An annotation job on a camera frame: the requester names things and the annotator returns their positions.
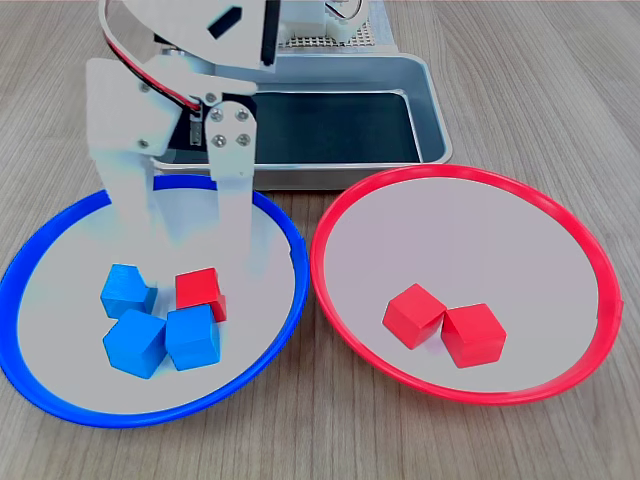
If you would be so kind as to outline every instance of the perforated metal panel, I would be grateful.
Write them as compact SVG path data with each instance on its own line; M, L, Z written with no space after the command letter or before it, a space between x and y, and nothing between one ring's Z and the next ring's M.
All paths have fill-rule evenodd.
M356 32L347 43L338 43L329 37L302 37L289 40L287 43L279 44L278 48L300 48L300 47L373 47L375 46L373 29L369 20Z

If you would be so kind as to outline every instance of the plate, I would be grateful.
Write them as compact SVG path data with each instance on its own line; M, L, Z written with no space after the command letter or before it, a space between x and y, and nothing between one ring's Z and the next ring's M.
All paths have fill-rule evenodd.
M175 251L159 261L175 274L222 268L228 256L216 248L215 184L204 176L170 175L156 177L154 189L177 239ZM251 261L233 280L220 274L228 320L220 324L218 364L178 372L167 356L150 380L109 365L102 338L115 322L106 317L100 292L113 263L135 265L136 257L100 191L47 222L7 269L0 283L5 375L42 410L94 427L163 423L233 394L284 347L309 288L305 242L292 221L258 193L252 215ZM166 315L175 293L173 299L171 291L161 293L168 295Z
M311 276L361 357L439 397L511 405L562 393L605 360L623 303L595 237L540 192L495 173L424 165L373 175L322 217ZM498 362L457 368L439 332L414 350L382 325L414 283L448 308L486 303L507 332Z

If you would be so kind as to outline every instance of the blue cube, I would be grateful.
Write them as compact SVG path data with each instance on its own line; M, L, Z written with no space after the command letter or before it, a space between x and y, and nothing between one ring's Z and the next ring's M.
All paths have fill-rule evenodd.
M165 345L177 370L220 361L220 333L209 305L185 308L167 315Z
M127 310L151 314L158 295L157 288L145 285L137 267L113 265L100 300L109 318L118 319Z
M104 337L113 368L149 379L167 355L167 322L137 310L127 310Z

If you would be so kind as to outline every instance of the white plastic bracket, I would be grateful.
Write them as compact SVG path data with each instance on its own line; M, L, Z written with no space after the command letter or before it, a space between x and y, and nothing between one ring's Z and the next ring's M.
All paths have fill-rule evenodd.
M227 101L211 109L204 125L209 171L218 186L219 239L237 265L251 248L256 120L242 104Z
M152 77L166 80L209 107L220 102L223 93L251 96L258 91L254 82L216 77L208 74L206 67L201 59L191 55L157 55L145 64Z
M249 109L237 102L221 102L209 111L204 130L211 179L252 179L257 125Z
M93 58L86 73L89 148L164 154L182 109L117 60Z
M151 158L113 150L90 149L89 153L143 278L149 286L172 285L171 272L163 268L169 237L153 196Z
M143 25L180 49L212 64L253 70L262 69L268 2L271 0L124 0ZM209 29L231 9L239 15L236 23L214 38Z

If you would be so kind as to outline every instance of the red cube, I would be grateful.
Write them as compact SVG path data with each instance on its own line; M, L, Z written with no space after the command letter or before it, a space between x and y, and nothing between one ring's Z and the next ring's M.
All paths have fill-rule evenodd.
M176 309L209 305L216 322L227 319L227 302L220 293L215 268L184 273L176 277Z
M447 310L441 338L456 366L466 368L500 360L507 333L481 303Z
M447 307L415 284L389 302L383 325L413 350L435 333Z

